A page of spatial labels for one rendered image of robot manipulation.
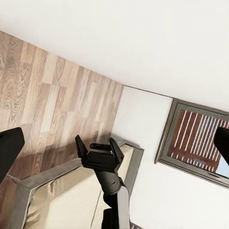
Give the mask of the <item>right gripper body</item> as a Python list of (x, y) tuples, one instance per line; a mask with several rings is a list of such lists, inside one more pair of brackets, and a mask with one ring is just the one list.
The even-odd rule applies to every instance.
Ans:
[(119, 178), (117, 171), (122, 162), (121, 164), (115, 164), (113, 157), (105, 155), (106, 154), (104, 154), (104, 152), (91, 151), (87, 153), (87, 157), (85, 159), (89, 162), (99, 163), (99, 165), (93, 165), (84, 162), (82, 162), (82, 164), (83, 167), (94, 170), (101, 185), (109, 187)]

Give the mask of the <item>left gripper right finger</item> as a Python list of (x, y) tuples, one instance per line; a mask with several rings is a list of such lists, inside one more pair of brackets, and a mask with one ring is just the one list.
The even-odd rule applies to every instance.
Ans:
[(215, 138), (214, 145), (218, 151), (222, 154), (226, 162), (229, 164), (229, 129), (225, 127), (218, 127)]

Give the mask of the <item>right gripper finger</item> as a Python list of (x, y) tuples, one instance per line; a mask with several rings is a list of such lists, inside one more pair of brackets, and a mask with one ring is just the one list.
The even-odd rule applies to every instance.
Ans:
[(109, 138), (109, 144), (111, 145), (112, 154), (104, 153), (106, 154), (105, 156), (113, 157), (115, 164), (121, 164), (121, 162), (125, 157), (124, 154), (122, 153), (121, 149), (119, 148), (116, 141), (112, 137)]
[(82, 162), (88, 163), (88, 164), (93, 164), (93, 165), (99, 165), (99, 163), (89, 162), (88, 160), (85, 159), (87, 157), (88, 151), (87, 151), (87, 148), (84, 145), (84, 143), (82, 142), (79, 135), (76, 136), (75, 142), (76, 142), (76, 149), (77, 149), (78, 158), (81, 158)]

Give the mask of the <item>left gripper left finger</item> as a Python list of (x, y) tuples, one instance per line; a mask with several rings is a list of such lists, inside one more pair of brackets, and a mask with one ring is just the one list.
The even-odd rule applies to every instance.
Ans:
[(20, 127), (0, 132), (0, 184), (25, 145)]

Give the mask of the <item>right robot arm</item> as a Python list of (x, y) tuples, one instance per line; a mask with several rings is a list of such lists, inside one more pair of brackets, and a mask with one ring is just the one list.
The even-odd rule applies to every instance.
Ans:
[(117, 172), (125, 156), (116, 141), (110, 137), (108, 145), (92, 143), (89, 153), (79, 135), (75, 142), (78, 158), (83, 167), (94, 170), (104, 192), (104, 202), (111, 207), (104, 210), (101, 228), (131, 229), (129, 192)]

